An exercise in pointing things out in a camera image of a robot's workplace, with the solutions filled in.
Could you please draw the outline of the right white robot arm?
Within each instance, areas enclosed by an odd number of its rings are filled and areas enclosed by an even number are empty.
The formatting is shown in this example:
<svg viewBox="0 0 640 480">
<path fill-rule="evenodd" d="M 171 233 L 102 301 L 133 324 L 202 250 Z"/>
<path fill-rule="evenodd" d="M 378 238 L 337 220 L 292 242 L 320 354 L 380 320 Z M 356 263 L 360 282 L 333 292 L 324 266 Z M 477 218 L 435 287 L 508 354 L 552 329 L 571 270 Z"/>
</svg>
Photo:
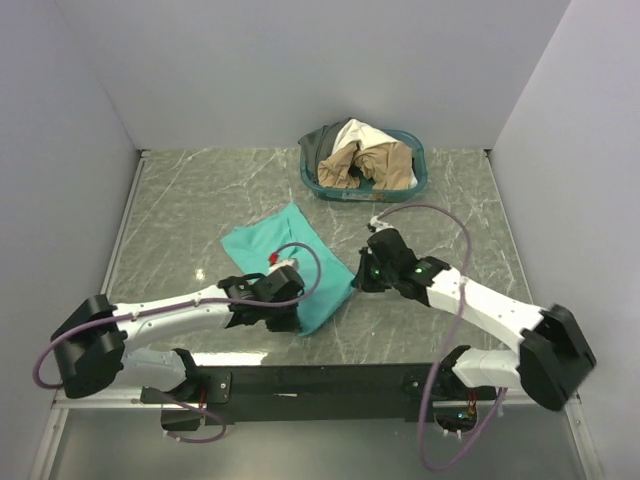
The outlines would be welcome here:
<svg viewBox="0 0 640 480">
<path fill-rule="evenodd" d="M 472 388 L 525 392 L 538 405 L 561 410 L 597 365 L 573 313 L 511 299 L 467 279 L 432 256 L 419 258 L 391 226 L 371 226 L 352 282 L 366 293 L 396 290 L 402 297 L 461 318 L 498 339 L 501 350 L 450 348 L 439 368 L 444 395 Z"/>
</svg>

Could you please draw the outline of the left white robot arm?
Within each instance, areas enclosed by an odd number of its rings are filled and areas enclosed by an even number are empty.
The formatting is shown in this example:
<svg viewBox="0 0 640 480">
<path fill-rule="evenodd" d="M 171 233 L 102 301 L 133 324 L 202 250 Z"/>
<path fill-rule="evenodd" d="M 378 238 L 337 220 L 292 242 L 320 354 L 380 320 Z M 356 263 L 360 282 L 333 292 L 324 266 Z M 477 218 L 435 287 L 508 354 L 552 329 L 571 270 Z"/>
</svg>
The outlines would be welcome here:
<svg viewBox="0 0 640 480">
<path fill-rule="evenodd" d="M 230 276 L 196 292 L 145 303 L 113 304 L 103 294 L 93 295 L 51 336 L 62 388 L 71 399 L 126 385 L 189 401 L 200 388 L 191 354 L 180 348 L 156 352 L 151 344 L 258 322 L 270 331 L 295 332 L 304 289 L 295 267 L 284 264 L 268 274 Z"/>
</svg>

